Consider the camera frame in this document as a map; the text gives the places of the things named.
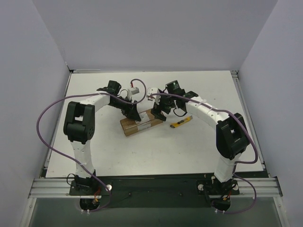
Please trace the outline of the brown cardboard express box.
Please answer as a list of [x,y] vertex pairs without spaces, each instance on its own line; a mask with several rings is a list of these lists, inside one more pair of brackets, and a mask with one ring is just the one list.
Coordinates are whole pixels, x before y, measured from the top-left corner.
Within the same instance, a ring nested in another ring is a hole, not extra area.
[[163,123],[162,120],[155,119],[151,113],[151,109],[139,113],[139,116],[141,118],[140,122],[128,118],[120,120],[120,125],[126,137]]

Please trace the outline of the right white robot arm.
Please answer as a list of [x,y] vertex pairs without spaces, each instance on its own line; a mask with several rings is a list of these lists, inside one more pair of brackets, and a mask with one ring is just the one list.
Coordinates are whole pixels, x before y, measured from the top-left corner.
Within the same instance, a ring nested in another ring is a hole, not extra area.
[[164,113],[181,109],[210,125],[215,130],[216,148],[221,155],[214,177],[220,183],[231,180],[236,161],[250,144],[242,115],[216,111],[197,93],[181,89],[176,80],[166,84],[166,91],[155,87],[147,90],[146,97],[154,102],[151,114],[155,119],[166,121]]

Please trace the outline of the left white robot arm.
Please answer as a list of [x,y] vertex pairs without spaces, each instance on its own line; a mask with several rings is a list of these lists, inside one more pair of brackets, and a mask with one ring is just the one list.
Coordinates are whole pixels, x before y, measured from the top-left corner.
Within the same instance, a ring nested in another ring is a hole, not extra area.
[[111,80],[106,87],[99,88],[95,95],[80,102],[71,101],[67,106],[63,133],[68,137],[74,157],[78,160],[74,177],[75,186],[80,187],[88,195],[97,190],[97,180],[94,178],[96,171],[90,151],[90,140],[95,133],[95,113],[109,105],[120,109],[128,119],[141,121],[137,101],[132,100],[132,96],[139,93],[139,88],[131,84],[127,89],[127,96],[122,97],[119,94],[121,87],[118,82]]

